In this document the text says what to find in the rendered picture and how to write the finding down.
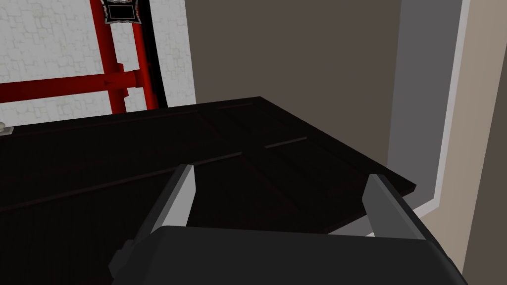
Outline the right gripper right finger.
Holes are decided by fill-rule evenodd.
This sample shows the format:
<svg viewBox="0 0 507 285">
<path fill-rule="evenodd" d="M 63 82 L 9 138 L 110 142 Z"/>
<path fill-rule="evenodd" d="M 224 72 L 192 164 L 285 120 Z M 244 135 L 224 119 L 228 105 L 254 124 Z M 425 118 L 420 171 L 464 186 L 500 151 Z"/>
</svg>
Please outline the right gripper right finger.
<svg viewBox="0 0 507 285">
<path fill-rule="evenodd" d="M 369 175 L 362 202 L 375 236 L 435 240 L 384 175 Z"/>
</svg>

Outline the red metal frame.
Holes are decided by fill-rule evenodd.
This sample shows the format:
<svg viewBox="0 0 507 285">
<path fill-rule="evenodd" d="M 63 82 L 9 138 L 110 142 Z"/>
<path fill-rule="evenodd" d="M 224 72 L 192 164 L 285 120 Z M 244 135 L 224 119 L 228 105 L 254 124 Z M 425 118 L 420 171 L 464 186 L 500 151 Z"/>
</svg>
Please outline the red metal frame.
<svg viewBox="0 0 507 285">
<path fill-rule="evenodd" d="M 104 73 L 0 84 L 0 103 L 106 91 L 113 114 L 125 113 L 128 88 L 142 88 L 148 110 L 168 106 L 150 0 L 89 0 Z M 111 24 L 131 23 L 139 68 L 117 62 Z"/>
</svg>

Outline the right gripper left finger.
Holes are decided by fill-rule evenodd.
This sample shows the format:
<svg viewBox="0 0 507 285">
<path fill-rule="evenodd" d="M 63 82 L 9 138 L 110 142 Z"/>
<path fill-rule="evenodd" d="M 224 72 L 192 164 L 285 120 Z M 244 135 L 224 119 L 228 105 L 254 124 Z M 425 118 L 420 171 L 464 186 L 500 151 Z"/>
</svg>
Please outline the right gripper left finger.
<svg viewBox="0 0 507 285">
<path fill-rule="evenodd" d="M 179 165 L 142 223 L 133 244 L 162 226 L 185 227 L 196 194 L 193 165 Z"/>
</svg>

